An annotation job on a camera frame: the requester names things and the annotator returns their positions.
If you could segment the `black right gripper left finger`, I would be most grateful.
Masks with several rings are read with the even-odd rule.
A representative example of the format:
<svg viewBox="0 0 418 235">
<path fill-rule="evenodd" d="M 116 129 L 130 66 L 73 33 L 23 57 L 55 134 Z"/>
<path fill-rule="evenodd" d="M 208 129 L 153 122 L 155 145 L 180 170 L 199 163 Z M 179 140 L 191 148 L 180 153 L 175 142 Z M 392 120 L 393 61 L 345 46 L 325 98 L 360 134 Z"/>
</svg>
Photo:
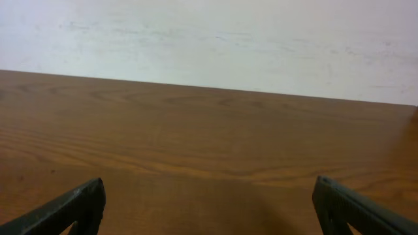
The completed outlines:
<svg viewBox="0 0 418 235">
<path fill-rule="evenodd" d="M 1 234 L 97 234 L 106 193 L 101 178 L 93 178 L 41 207 L 1 225 Z"/>
</svg>

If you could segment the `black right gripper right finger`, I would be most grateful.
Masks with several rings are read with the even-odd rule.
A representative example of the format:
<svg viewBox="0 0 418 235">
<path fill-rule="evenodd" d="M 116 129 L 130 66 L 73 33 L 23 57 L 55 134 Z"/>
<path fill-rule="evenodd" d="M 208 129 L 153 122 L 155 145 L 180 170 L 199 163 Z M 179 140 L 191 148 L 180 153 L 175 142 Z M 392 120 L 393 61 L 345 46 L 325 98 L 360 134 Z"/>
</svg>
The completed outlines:
<svg viewBox="0 0 418 235">
<path fill-rule="evenodd" d="M 325 235 L 417 234 L 417 223 L 387 210 L 326 176 L 318 176 L 312 201 Z"/>
</svg>

